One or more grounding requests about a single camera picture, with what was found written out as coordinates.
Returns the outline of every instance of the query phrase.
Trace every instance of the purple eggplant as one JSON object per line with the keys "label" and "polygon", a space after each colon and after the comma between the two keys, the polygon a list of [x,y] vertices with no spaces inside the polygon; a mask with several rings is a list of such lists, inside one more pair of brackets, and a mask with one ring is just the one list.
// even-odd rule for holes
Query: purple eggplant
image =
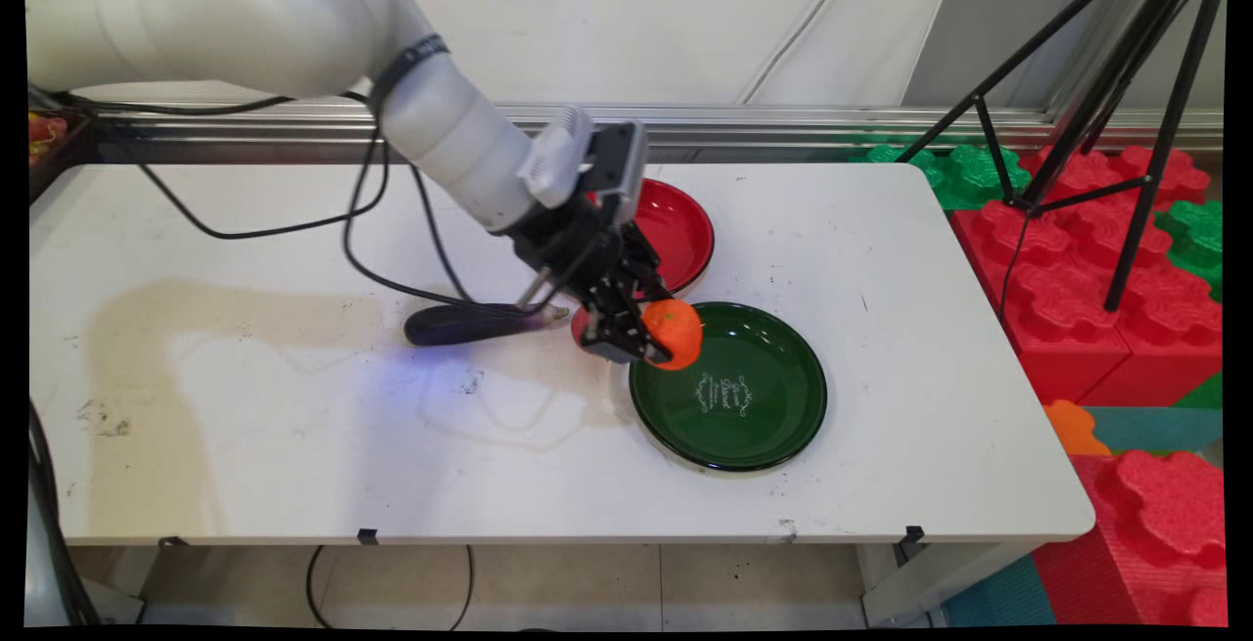
{"label": "purple eggplant", "polygon": [[[487,303],[487,305],[511,309],[506,303]],[[528,310],[533,309],[534,305],[528,307]],[[497,315],[472,307],[430,307],[408,315],[405,320],[405,338],[420,347],[457,346],[457,343],[500,338],[502,334],[530,333],[533,329],[546,328],[569,314],[570,309],[563,307],[544,307],[544,310],[534,315]]]}

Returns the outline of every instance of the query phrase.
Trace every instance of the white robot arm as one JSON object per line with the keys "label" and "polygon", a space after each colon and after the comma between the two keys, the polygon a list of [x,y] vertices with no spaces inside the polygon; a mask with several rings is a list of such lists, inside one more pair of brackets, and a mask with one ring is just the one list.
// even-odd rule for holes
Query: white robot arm
{"label": "white robot arm", "polygon": [[26,11],[26,60],[45,91],[218,79],[308,98],[367,76],[386,140],[541,277],[565,277],[591,317],[586,351],[670,359],[634,300],[665,294],[633,222],[642,125],[593,133],[566,109],[531,140],[461,75],[413,0],[43,0]]}

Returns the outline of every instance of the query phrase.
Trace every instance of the orange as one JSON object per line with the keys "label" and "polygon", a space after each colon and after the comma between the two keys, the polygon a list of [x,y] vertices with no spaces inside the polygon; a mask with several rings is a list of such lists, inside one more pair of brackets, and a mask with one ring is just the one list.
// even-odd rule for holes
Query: orange
{"label": "orange", "polygon": [[683,369],[700,357],[700,315],[688,303],[677,298],[649,303],[644,309],[644,326],[674,356],[668,363],[657,364],[659,368]]}

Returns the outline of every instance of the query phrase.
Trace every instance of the tripod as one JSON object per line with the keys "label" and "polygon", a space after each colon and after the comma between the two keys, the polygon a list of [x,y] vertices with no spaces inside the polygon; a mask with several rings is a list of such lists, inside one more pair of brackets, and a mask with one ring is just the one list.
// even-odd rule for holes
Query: tripod
{"label": "tripod", "polygon": [[1174,143],[1175,133],[1179,129],[1179,120],[1188,101],[1188,94],[1192,91],[1192,84],[1197,78],[1200,56],[1205,50],[1209,31],[1213,29],[1218,14],[1219,0],[1202,0],[1200,10],[1197,14],[1192,34],[1188,38],[1188,46],[1183,54],[1179,73],[1175,76],[1170,100],[1167,103],[1162,128],[1158,129],[1153,155],[1150,156],[1144,177],[1114,183],[1114,185],[1104,187],[1104,189],[1070,195],[1068,199],[1051,200],[1048,204],[1042,203],[1049,190],[1053,189],[1053,183],[1056,182],[1058,174],[1061,173],[1061,169],[1065,169],[1066,159],[1070,159],[1070,154],[1079,145],[1081,145],[1081,154],[1086,155],[1091,151],[1093,145],[1101,136],[1105,124],[1109,124],[1110,116],[1114,115],[1114,109],[1118,109],[1119,103],[1123,100],[1123,94],[1130,88],[1131,79],[1140,70],[1140,66],[1144,65],[1149,54],[1153,53],[1162,35],[1169,29],[1170,23],[1175,20],[1175,16],[1182,11],[1187,0],[1144,0],[1139,11],[1133,16],[1130,25],[1128,25],[1126,31],[1119,38],[1108,60],[1105,60],[1100,71],[1093,79],[1090,88],[1084,93],[1075,109],[1075,114],[1068,120],[1065,128],[1061,128],[1061,131],[1056,134],[1053,150],[1049,151],[1044,163],[1040,164],[1035,178],[1032,178],[1031,183],[1029,183],[1020,195],[1016,195],[1010,183],[1005,159],[1002,159],[1001,150],[996,143],[996,131],[992,128],[992,120],[987,113],[987,103],[984,101],[984,96],[1091,3],[1093,0],[1073,0],[1073,3],[1066,5],[1048,25],[1044,25],[1044,29],[1040,29],[1027,43],[1022,44],[1002,65],[999,65],[987,79],[976,85],[974,91],[964,96],[952,110],[941,116],[933,128],[928,129],[926,134],[918,138],[913,145],[910,145],[910,149],[905,150],[896,160],[897,163],[908,163],[923,146],[933,141],[950,124],[954,124],[954,120],[957,120],[959,116],[966,114],[974,106],[976,114],[979,114],[979,123],[984,128],[987,149],[1001,182],[1002,200],[1007,205],[1021,208],[1025,212],[1024,237],[1026,235],[1026,222],[1030,222],[1031,218],[1039,218],[1042,213],[1051,212],[1051,209],[1081,204],[1085,200],[1100,199],[1100,197],[1119,194],[1123,190],[1140,189],[1139,199],[1136,199],[1135,209],[1131,213],[1131,223],[1128,225],[1126,240],[1124,240],[1123,250],[1119,253],[1109,293],[1105,294],[1105,310],[1115,312],[1123,300],[1128,275],[1131,273],[1131,263],[1135,262],[1135,253],[1140,248],[1140,239],[1144,235],[1144,228],[1149,222],[1149,214],[1153,209],[1154,195],[1157,195],[1158,187],[1162,183],[1162,174],[1165,172],[1167,155]]}

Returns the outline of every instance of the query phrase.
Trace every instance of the floor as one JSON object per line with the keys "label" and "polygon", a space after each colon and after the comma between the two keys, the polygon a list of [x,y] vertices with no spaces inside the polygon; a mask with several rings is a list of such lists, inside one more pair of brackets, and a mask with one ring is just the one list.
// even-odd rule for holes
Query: floor
{"label": "floor", "polygon": [[[143,623],[316,626],[313,547],[167,547]],[[475,546],[464,631],[865,628],[846,546]],[[464,546],[327,547],[313,593],[327,622],[449,628],[469,582]]]}

